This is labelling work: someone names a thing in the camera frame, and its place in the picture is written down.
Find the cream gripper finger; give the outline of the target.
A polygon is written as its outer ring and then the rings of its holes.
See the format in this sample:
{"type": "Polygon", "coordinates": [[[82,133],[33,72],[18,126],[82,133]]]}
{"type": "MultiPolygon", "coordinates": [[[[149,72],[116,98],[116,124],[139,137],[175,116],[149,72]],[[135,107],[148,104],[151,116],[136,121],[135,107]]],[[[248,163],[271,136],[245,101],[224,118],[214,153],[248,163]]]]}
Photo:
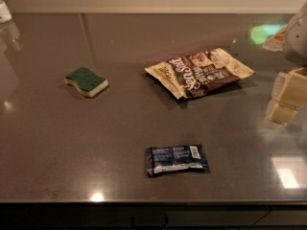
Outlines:
{"type": "Polygon", "coordinates": [[[267,106],[267,120],[271,124],[288,124],[307,104],[307,69],[296,68],[287,74],[281,95],[278,99],[272,97],[267,106]]]}
{"type": "Polygon", "coordinates": [[[281,95],[283,89],[284,89],[284,84],[286,82],[288,74],[284,72],[279,72],[277,77],[275,78],[273,89],[272,89],[272,97],[274,99],[278,99],[279,96],[281,95]]]}

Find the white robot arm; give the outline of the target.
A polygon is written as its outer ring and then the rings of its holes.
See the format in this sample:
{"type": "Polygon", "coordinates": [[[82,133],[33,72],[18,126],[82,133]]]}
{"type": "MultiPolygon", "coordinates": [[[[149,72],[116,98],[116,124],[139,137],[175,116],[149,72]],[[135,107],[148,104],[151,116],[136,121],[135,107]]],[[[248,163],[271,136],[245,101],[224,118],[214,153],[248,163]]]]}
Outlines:
{"type": "Polygon", "coordinates": [[[283,127],[307,104],[307,2],[289,21],[283,35],[285,59],[295,66],[279,72],[268,103],[267,127],[283,127]]]}

